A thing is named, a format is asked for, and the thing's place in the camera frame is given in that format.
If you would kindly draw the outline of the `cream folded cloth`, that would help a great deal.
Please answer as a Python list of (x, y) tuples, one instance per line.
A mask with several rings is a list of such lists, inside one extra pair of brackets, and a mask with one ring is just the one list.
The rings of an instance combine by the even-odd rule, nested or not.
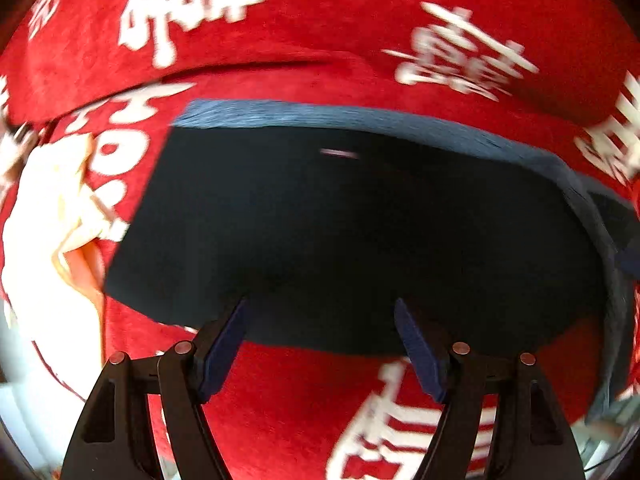
[(85, 181), (91, 134), (32, 151), (4, 224), (1, 283), (51, 374), (81, 400), (103, 368), (104, 264), (127, 226)]

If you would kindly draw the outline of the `black pants with blue trim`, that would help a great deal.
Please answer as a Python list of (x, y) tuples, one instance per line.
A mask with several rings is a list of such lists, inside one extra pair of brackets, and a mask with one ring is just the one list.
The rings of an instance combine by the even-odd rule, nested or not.
[(157, 322), (247, 299), (258, 344), (400, 350), (397, 300), (483, 349), (532, 350), (594, 316), (590, 416), (624, 388), (630, 209), (541, 148), (433, 117), (195, 100), (171, 123), (106, 274)]

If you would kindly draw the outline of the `red sofa cover white characters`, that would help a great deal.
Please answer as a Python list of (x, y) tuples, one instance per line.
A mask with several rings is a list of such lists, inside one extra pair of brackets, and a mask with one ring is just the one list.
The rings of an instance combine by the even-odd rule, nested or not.
[[(10, 0), (1, 8), (1, 277), (4, 224), (35, 148), (91, 134), (85, 181), (128, 230), (171, 123), (195, 100), (456, 122), (559, 156), (639, 226), (639, 39), (612, 0)], [(106, 292), (121, 242), (96, 243), (104, 365), (119, 351), (160, 356), (247, 302), (241, 347), (203, 405), (229, 479), (417, 479), (444, 406), (422, 390), (399, 334), (400, 350), (384, 354), (258, 344), (247, 299), (201, 326), (157, 322)], [(634, 332), (624, 388), (602, 414), (588, 413), (602, 347), (594, 316), (515, 350), (533, 354), (552, 385), (584, 479), (639, 468), (639, 428), (614, 418), (639, 393), (639, 230), (618, 264), (634, 286)], [(27, 340), (52, 391), (72, 397), (70, 411), (47, 403), (67, 427), (63, 479), (89, 397), (60, 384)], [(465, 479), (486, 479), (496, 408), (486, 396)]]

